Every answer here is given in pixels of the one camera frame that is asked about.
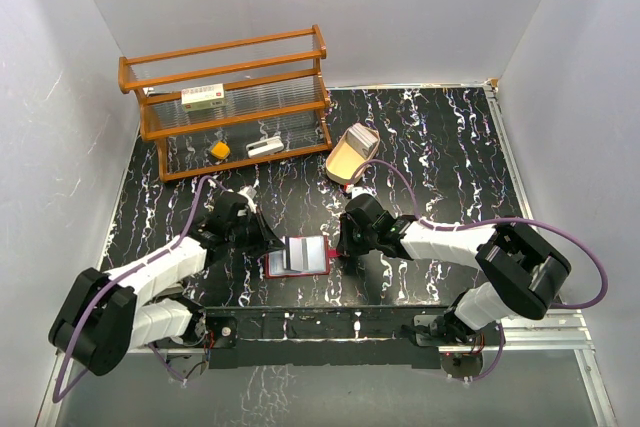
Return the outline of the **beige oval tray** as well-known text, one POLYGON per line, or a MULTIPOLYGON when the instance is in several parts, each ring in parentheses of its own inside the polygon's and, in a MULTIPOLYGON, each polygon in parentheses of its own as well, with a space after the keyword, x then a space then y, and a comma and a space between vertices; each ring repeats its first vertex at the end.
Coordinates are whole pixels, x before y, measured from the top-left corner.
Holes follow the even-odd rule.
POLYGON ((380 135, 376 130, 369 127, 365 128, 377 137, 377 143, 374 150, 371 152, 371 155, 368 157, 362 157, 347 144, 347 129, 326 160, 326 174, 330 180, 342 186, 353 185, 360 180, 364 173, 362 164, 366 161, 372 160, 376 156, 381 142, 380 135))

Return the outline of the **stack of credit cards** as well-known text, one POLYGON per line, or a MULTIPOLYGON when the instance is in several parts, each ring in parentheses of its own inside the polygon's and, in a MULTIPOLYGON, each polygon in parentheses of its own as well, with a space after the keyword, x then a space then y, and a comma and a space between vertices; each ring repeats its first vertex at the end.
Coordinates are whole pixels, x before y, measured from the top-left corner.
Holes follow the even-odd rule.
POLYGON ((360 124, 347 130, 347 144, 362 157, 370 156, 376 143, 377 137, 360 124))

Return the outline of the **white stapler-like object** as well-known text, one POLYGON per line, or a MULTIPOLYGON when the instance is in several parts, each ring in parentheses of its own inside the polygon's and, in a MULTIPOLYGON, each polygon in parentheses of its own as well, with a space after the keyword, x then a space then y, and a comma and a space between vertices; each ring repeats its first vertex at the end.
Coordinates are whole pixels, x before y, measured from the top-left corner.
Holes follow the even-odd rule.
POLYGON ((283 151, 284 144, 279 136, 275 136, 247 144, 246 150, 249 158, 259 158, 283 151))

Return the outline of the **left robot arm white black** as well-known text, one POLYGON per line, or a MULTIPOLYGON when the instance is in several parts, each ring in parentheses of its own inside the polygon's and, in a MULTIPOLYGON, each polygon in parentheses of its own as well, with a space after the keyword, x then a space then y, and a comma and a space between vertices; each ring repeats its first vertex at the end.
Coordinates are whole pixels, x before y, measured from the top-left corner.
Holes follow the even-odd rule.
POLYGON ((283 249, 255 195, 250 186, 225 191, 186 236, 125 266, 82 271, 50 328, 49 342, 96 376, 111 372, 129 350, 158 340, 200 343, 207 323, 199 307, 162 294, 229 253, 260 257, 283 249))

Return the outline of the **yellow square object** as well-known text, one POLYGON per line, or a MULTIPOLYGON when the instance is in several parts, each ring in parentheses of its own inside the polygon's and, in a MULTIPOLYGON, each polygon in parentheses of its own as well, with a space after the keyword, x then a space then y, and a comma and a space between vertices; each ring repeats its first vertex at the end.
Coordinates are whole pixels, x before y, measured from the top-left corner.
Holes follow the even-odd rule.
POLYGON ((209 149, 209 153, 214 159, 224 161, 229 157, 231 149, 226 143, 219 141, 209 149))

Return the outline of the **white red box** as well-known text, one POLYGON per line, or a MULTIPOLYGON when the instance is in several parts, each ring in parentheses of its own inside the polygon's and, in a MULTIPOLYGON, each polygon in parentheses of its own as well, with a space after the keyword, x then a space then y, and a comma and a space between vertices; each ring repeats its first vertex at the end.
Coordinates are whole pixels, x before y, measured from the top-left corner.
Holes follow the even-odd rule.
POLYGON ((226 104, 226 94, 222 83, 181 90, 181 106, 185 112, 218 108, 226 104))

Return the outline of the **wooden shelf rack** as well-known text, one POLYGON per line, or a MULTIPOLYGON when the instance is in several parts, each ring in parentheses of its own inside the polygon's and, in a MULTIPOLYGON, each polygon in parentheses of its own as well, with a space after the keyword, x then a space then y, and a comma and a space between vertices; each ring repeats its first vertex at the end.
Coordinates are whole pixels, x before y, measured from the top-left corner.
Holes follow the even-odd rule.
POLYGON ((139 133, 158 155, 159 177, 188 177, 332 149, 330 104, 321 63, 327 45, 318 25, 283 33, 140 57, 121 57, 118 85, 135 95, 139 133), (181 90, 224 85, 227 104, 185 112, 181 90), (284 150, 249 158, 246 145, 279 136, 284 150), (209 149, 226 143, 224 161, 209 149))

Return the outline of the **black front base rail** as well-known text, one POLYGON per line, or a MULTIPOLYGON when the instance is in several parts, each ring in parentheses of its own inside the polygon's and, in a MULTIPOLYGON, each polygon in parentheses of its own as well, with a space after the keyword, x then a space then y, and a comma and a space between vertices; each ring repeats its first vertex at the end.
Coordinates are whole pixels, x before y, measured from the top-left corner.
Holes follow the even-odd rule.
POLYGON ((211 366, 440 367, 438 345, 404 331, 432 306, 210 307, 211 366))

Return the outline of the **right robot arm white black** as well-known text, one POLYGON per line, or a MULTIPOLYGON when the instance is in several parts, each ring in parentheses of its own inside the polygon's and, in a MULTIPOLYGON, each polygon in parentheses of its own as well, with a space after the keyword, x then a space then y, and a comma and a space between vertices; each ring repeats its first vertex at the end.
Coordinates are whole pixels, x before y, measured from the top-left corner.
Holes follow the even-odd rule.
POLYGON ((484 327, 506 317, 543 319, 571 272, 569 261, 527 224, 429 228, 412 215, 394 217, 373 196, 360 194, 340 216, 337 252, 360 257, 371 251, 483 272, 485 283, 461 293, 444 314, 403 328, 442 343, 469 343, 484 327))

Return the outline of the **red leather card holder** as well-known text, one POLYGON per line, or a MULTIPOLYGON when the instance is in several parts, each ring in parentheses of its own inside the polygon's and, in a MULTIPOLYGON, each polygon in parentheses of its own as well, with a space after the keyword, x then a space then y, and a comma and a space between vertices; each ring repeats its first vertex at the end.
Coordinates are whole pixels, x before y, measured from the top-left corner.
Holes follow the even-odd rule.
POLYGON ((266 258, 266 277, 306 277, 330 272, 331 249, 324 235, 281 238, 283 248, 266 258))

